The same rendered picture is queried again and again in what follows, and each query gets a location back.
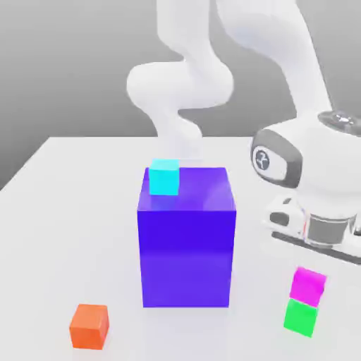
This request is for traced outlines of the small cyan cube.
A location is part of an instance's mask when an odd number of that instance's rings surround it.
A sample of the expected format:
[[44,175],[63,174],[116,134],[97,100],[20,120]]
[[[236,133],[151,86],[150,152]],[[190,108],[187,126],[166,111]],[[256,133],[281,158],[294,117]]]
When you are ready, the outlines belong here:
[[150,195],[178,195],[180,168],[177,159],[153,159],[149,168]]

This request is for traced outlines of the small green cube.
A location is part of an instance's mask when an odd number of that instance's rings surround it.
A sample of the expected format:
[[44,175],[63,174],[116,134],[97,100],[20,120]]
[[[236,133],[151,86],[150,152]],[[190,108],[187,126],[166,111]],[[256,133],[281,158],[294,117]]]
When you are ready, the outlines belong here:
[[283,327],[303,336],[312,337],[318,308],[290,298],[287,304]]

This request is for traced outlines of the small orange cube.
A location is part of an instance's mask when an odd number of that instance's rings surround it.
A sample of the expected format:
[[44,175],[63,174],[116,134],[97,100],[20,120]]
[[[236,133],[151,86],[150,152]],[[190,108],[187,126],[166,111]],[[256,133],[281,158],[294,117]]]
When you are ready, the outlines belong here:
[[102,350],[109,330],[106,305],[79,304],[69,326],[74,348]]

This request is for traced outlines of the large purple box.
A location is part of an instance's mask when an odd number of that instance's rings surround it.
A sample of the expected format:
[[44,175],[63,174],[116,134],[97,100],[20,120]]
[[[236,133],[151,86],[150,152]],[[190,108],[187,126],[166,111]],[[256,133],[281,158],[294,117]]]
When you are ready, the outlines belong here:
[[224,168],[181,168],[176,196],[151,195],[145,173],[137,207],[144,307],[228,307],[236,205]]

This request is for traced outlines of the small magenta cube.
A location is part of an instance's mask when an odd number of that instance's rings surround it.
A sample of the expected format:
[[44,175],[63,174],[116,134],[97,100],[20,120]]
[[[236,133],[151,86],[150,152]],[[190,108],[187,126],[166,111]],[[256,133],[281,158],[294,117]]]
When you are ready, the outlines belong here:
[[324,293],[327,276],[298,267],[293,275],[290,298],[317,308]]

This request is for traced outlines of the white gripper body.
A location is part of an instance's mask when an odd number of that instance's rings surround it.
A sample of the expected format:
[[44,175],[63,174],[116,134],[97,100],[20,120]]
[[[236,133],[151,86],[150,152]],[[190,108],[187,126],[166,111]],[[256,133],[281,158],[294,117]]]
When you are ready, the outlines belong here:
[[361,255],[343,249],[312,245],[301,238],[287,235],[281,231],[271,231],[271,236],[283,244],[277,248],[281,251],[281,255],[289,256],[294,264],[311,266],[317,271],[323,269],[336,272],[340,269],[341,271],[361,272]]

